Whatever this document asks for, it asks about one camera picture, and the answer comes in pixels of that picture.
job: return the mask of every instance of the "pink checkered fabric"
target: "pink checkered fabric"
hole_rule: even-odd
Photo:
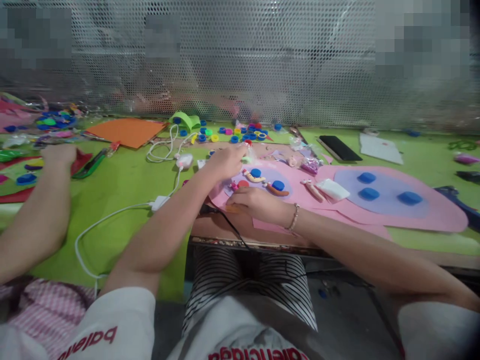
[[[6,286],[0,286],[0,294],[7,292]],[[93,303],[94,295],[92,288],[34,279],[21,292],[19,313],[8,323],[35,339],[48,357],[56,360]]]

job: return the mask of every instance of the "lavender paper circle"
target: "lavender paper circle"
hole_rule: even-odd
[[[285,200],[285,199],[288,199],[292,196],[292,194],[293,194],[292,185],[287,180],[287,178],[285,178],[285,176],[283,176],[279,171],[277,171],[275,169],[272,169],[272,168],[268,168],[268,167],[258,167],[258,166],[245,166],[244,167],[244,169],[247,169],[248,171],[250,171],[251,169],[255,169],[255,168],[261,170],[261,176],[266,179],[265,181],[268,181],[268,182],[273,184],[273,182],[275,180],[280,180],[282,183],[285,184],[285,188],[283,189],[283,191],[288,191],[290,194],[288,194],[287,196],[279,196],[280,199]],[[238,184],[241,180],[245,180],[251,188],[265,189],[266,192],[270,192],[270,191],[267,190],[266,187],[262,186],[261,182],[251,182],[250,180],[247,179],[246,176],[244,176],[242,173],[240,173],[240,174],[232,177],[231,180],[227,180],[227,181],[223,182],[223,191],[225,191],[225,194],[227,194],[228,196],[232,196],[232,194],[234,192],[229,187],[229,185],[232,183],[232,181],[235,181]]]
[[[365,184],[357,179],[364,172],[349,169],[335,173],[335,181],[348,190],[350,196],[347,199],[355,205],[373,213],[404,218],[422,219],[429,214],[429,203],[422,194],[419,195],[422,196],[423,201],[416,205],[406,205],[397,198],[403,192],[416,193],[415,189],[407,183],[379,171],[369,171],[376,176],[376,180]],[[373,201],[362,199],[359,191],[367,187],[377,190],[380,196]]]

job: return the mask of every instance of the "black phone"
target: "black phone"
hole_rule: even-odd
[[[361,161],[360,156],[349,148],[342,140],[333,135],[321,135],[317,140],[337,160]]]

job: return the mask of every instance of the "perforated metal panel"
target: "perforated metal panel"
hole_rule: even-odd
[[[468,1],[3,5],[9,34],[0,36],[0,87],[7,91],[124,115],[182,110],[224,121],[480,131],[478,28],[469,24]],[[64,9],[68,21],[35,10],[24,17],[42,21],[20,23],[12,11],[25,8]],[[50,41],[25,41],[25,27],[30,37],[50,29]]]

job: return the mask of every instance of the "scissors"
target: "scissors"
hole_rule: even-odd
[[[473,141],[467,141],[467,140],[453,141],[448,144],[449,150],[453,150],[453,149],[475,150],[476,148],[477,148],[477,144],[475,144]]]

